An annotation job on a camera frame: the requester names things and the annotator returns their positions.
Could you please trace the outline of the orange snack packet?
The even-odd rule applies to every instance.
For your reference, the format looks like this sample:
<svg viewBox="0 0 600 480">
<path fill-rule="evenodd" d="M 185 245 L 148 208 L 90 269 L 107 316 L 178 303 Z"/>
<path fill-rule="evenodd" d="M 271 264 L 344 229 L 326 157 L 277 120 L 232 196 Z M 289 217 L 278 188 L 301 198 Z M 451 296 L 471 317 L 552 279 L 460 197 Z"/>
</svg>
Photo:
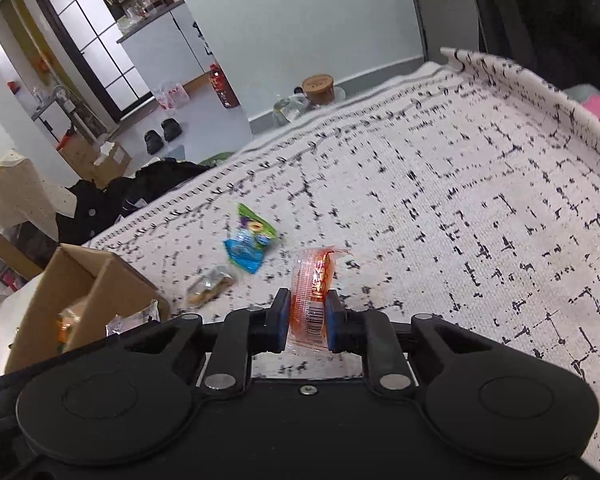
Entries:
<svg viewBox="0 0 600 480">
<path fill-rule="evenodd" d="M 326 349 L 325 302 L 336 261 L 347 249 L 306 248 L 298 253 L 291 273 L 289 333 L 295 347 Z"/>
</svg>

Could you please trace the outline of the clear white cracker pack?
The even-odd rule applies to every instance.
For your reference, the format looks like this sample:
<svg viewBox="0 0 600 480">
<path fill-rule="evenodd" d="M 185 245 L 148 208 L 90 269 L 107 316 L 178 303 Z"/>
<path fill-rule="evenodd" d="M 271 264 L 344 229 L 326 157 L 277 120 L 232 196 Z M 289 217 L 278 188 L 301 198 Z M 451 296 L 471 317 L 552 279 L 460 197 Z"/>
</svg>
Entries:
<svg viewBox="0 0 600 480">
<path fill-rule="evenodd" d="M 120 335 L 128 332 L 129 330 L 134 330 L 134 328 L 146 323 L 159 321 L 159 303 L 157 300 L 152 300 L 146 308 L 143 308 L 143 310 L 135 312 L 129 316 L 116 314 L 114 318 L 106 325 L 106 336 L 110 337 L 112 335 Z"/>
</svg>

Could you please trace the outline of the blue candy packet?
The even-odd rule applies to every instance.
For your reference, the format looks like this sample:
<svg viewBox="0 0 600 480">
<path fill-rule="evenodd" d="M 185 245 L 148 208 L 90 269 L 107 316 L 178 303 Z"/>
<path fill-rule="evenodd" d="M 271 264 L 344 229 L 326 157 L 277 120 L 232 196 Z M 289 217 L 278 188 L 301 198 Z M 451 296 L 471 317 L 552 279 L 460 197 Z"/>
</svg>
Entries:
<svg viewBox="0 0 600 480">
<path fill-rule="evenodd" d="M 239 229 L 234 237 L 224 240 L 224 248 L 231 263 L 249 274 L 255 274 L 262 266 L 271 242 L 272 238 L 265 234 Z"/>
</svg>

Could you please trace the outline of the green purple candy packet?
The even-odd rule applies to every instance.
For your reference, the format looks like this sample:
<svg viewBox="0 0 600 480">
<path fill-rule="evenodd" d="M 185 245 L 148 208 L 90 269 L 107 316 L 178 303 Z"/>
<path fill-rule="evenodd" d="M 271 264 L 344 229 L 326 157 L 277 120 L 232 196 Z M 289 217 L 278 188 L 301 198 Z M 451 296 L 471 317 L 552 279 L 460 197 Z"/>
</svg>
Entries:
<svg viewBox="0 0 600 480">
<path fill-rule="evenodd" d="M 271 223 L 258 216 L 244 204 L 239 204 L 237 239 L 252 247 L 266 247 L 276 239 L 277 232 Z"/>
</svg>

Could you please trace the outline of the orange breadstick packet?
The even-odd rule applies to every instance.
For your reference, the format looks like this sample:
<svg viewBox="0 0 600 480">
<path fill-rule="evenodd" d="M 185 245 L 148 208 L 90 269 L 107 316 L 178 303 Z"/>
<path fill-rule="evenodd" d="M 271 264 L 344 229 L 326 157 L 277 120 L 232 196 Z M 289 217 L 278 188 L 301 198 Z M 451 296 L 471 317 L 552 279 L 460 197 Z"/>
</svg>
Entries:
<svg viewBox="0 0 600 480">
<path fill-rule="evenodd" d="M 71 333 L 79 325 L 79 322 L 81 322 L 85 308 L 85 301 L 80 300 L 58 313 L 56 321 L 58 329 L 57 339 L 60 344 L 68 342 Z"/>
</svg>

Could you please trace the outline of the black clothes pile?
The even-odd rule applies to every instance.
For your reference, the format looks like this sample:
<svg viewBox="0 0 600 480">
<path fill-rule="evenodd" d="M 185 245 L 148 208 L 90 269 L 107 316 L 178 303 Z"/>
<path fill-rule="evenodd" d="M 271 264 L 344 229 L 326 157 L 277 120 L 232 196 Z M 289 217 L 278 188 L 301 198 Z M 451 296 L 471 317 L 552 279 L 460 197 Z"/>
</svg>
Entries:
<svg viewBox="0 0 600 480">
<path fill-rule="evenodd" d="M 104 188 L 79 180 L 68 188 L 76 196 L 74 217 L 56 214 L 59 241 L 82 245 L 113 226 L 120 217 L 129 217 L 209 169 L 210 166 L 165 158 L 140 168 L 132 178 L 114 178 Z"/>
</svg>

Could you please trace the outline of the right black slipper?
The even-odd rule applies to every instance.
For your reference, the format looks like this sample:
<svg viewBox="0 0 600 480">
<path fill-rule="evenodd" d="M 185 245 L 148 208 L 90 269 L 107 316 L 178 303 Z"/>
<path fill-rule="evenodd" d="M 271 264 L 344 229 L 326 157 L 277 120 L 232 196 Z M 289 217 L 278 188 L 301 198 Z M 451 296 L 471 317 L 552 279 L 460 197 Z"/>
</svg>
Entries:
<svg viewBox="0 0 600 480">
<path fill-rule="evenodd" d="M 161 128 L 163 131 L 163 139 L 166 142 L 172 142 L 177 139 L 183 132 L 181 124 L 174 118 L 166 118 L 161 123 Z"/>
</svg>

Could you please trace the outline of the open cardboard floor box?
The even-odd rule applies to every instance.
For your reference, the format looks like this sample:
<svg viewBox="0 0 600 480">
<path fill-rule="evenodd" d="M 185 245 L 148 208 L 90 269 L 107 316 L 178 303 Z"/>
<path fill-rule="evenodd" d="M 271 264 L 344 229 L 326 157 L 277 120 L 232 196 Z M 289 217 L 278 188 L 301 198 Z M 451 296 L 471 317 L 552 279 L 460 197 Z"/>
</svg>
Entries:
<svg viewBox="0 0 600 480">
<path fill-rule="evenodd" d="M 93 180 L 98 188 L 106 188 L 111 180 L 123 177 L 131 156 L 118 142 L 107 141 L 99 149 L 93 162 Z"/>
</svg>

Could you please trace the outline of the clear plastic floor bag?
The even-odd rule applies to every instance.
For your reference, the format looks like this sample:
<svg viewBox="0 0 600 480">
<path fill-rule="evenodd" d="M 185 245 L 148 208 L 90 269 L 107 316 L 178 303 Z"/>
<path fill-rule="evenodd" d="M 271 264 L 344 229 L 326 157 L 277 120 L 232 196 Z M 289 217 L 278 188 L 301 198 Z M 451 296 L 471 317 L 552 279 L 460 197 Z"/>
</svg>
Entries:
<svg viewBox="0 0 600 480">
<path fill-rule="evenodd" d="M 288 125 L 310 110 L 312 103 L 303 93 L 281 98 L 274 103 L 272 116 L 276 126 Z"/>
</svg>

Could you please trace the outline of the pink white plastic bag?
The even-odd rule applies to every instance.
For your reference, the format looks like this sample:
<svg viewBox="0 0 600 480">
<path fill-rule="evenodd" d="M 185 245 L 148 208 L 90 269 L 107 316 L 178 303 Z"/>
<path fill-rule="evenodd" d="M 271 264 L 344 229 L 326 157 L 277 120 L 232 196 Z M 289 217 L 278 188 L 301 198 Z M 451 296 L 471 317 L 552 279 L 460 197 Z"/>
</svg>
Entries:
<svg viewBox="0 0 600 480">
<path fill-rule="evenodd" d="M 174 84 L 174 82 L 160 84 L 152 93 L 159 106 L 167 112 L 177 110 L 189 101 L 189 95 L 185 88 L 181 84 Z"/>
</svg>

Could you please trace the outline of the wooden lid jar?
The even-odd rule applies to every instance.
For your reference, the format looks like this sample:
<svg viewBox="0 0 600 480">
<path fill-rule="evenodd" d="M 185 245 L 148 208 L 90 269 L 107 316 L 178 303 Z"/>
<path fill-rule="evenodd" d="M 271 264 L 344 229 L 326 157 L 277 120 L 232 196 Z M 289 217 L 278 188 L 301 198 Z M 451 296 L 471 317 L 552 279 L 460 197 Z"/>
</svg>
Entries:
<svg viewBox="0 0 600 480">
<path fill-rule="evenodd" d="M 329 74 L 316 74 L 302 81 L 303 93 L 314 105 L 326 105 L 335 99 L 334 78 Z"/>
</svg>

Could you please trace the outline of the table with dotted cloth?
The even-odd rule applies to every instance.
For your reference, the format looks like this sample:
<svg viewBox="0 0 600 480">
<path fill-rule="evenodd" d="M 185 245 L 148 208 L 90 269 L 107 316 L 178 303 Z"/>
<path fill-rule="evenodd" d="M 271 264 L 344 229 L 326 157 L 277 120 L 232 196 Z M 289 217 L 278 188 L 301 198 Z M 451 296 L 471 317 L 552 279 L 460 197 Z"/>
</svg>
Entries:
<svg viewBox="0 0 600 480">
<path fill-rule="evenodd" d="M 30 222 L 57 240 L 56 217 L 72 218 L 75 212 L 76 196 L 42 178 L 30 159 L 13 150 L 0 158 L 0 259 L 22 278 L 32 280 L 42 268 L 4 237 L 3 231 Z"/>
</svg>

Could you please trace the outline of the white kitchen cabinet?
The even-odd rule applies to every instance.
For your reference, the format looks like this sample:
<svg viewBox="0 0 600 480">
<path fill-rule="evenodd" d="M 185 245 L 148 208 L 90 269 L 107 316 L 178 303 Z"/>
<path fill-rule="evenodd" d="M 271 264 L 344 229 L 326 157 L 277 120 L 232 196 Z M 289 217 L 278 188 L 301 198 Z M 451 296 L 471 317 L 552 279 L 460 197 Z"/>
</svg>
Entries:
<svg viewBox="0 0 600 480">
<path fill-rule="evenodd" d="M 188 84 L 205 73 L 215 58 L 184 2 L 174 3 L 137 24 L 118 43 L 151 92 L 166 84 Z"/>
</svg>

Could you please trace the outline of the dark framed glass door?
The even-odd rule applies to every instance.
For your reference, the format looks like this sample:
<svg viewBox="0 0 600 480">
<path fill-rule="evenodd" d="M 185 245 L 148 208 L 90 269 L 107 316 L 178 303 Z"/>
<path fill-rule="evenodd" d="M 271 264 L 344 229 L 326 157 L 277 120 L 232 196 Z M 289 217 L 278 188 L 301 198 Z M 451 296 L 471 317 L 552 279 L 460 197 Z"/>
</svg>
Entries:
<svg viewBox="0 0 600 480">
<path fill-rule="evenodd" d="M 115 121 L 149 99 L 105 0 L 35 0 L 73 65 Z"/>
</svg>

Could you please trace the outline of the hanging dark coat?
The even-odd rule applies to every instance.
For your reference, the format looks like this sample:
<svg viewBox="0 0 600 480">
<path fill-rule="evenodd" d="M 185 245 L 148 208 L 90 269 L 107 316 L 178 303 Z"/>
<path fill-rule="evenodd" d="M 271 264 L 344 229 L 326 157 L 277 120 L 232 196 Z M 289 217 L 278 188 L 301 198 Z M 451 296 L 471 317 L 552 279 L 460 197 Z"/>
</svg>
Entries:
<svg viewBox="0 0 600 480">
<path fill-rule="evenodd" d="M 600 0 L 475 0 L 480 50 L 554 86 L 600 90 Z"/>
</svg>

